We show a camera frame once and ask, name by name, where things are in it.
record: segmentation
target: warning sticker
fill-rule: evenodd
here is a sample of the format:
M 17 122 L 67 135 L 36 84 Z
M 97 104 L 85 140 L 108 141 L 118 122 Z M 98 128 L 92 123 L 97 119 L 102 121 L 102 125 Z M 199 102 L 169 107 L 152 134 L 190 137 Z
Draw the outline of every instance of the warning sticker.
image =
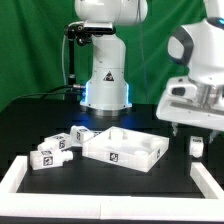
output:
M 45 157 L 43 160 L 44 166 L 51 166 L 53 165 L 53 156 Z
M 111 72 L 108 72 L 103 81 L 114 82 L 114 78 Z

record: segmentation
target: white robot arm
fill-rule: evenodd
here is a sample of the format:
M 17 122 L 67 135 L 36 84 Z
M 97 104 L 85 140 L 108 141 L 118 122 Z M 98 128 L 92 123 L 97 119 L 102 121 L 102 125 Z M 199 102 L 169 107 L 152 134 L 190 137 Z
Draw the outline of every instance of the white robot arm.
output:
M 111 31 L 114 25 L 140 23 L 145 19 L 147 9 L 146 0 L 75 0 L 75 11 L 84 21 L 84 29 L 93 33 Z M 81 106 L 97 115 L 117 116 L 132 106 L 124 80 L 126 47 L 115 34 L 99 33 L 92 36 L 93 71 Z
M 207 18 L 181 26 L 169 39 L 169 56 L 188 67 L 189 74 L 168 81 L 157 116 L 224 131 L 224 1 L 204 3 Z

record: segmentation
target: black tabletop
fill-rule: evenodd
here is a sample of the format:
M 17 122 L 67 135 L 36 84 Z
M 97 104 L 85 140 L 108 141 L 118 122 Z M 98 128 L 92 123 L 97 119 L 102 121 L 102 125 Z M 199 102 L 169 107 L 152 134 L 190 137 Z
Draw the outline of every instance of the black tabletop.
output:
M 104 131 L 112 126 L 170 138 L 169 149 L 148 173 L 82 157 L 81 147 L 72 147 L 74 160 L 63 167 L 28 171 L 18 189 L 25 193 L 77 195 L 125 195 L 151 197 L 203 198 L 190 177 L 192 161 L 199 161 L 224 186 L 224 138 L 219 135 L 207 144 L 210 131 L 179 126 L 176 137 L 170 123 L 155 116 L 156 106 L 134 105 L 133 111 L 119 117 L 99 117 L 80 111 L 78 103 L 63 100 L 21 99 L 0 114 L 0 179 L 17 155 L 28 155 L 37 145 L 73 125 Z M 203 137 L 204 155 L 189 156 L 190 136 Z M 100 221 L 0 217 L 0 223 L 164 223 L 164 221 Z

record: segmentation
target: small white block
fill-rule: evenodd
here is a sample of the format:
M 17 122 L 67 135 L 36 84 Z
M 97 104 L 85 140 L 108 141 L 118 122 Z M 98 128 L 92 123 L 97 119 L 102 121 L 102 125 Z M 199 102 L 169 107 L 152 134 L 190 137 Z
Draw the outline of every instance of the small white block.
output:
M 203 138 L 191 136 L 189 146 L 190 155 L 194 156 L 195 158 L 202 157 L 203 149 L 204 149 Z
M 71 151 L 61 151 L 58 149 L 30 152 L 30 165 L 33 170 L 63 166 L 64 162 L 72 159 L 73 153 Z
M 84 143 L 95 136 L 95 133 L 84 126 L 72 126 L 71 128 L 72 144 L 74 142 Z
M 69 134 L 61 133 L 44 139 L 44 142 L 37 146 L 40 151 L 65 150 L 72 147 L 72 138 Z

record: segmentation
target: black and white label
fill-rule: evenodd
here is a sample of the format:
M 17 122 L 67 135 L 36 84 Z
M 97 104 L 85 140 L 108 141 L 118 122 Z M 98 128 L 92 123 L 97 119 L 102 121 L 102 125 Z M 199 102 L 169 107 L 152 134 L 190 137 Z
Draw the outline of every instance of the black and white label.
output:
M 201 139 L 193 138 L 193 142 L 201 142 Z
M 79 129 L 80 132 L 87 132 L 87 129 Z
M 118 162 L 118 154 L 111 152 L 110 153 L 110 161 Z
M 76 138 L 77 138 L 77 140 L 80 141 L 80 139 L 81 139 L 81 134 L 80 134 L 80 132 L 77 132 Z
M 61 140 L 59 142 L 59 149 L 63 149 L 63 148 L 65 148 L 65 140 Z
M 114 82 L 114 77 L 111 72 L 108 72 L 103 81 Z
M 157 152 L 157 159 L 160 157 L 160 154 L 161 154 L 161 152 L 160 152 L 160 149 L 159 149 L 158 152 Z
M 101 134 L 102 131 L 94 131 L 94 137 L 96 137 L 97 135 Z
M 46 155 L 51 155 L 51 151 L 41 151 L 41 153 L 46 156 Z
M 51 166 L 53 165 L 53 156 L 44 157 L 43 166 Z
M 61 136 L 61 135 L 56 135 L 56 136 L 54 136 L 53 138 L 55 138 L 55 139 L 62 139 L 62 138 L 64 138 L 64 137 Z

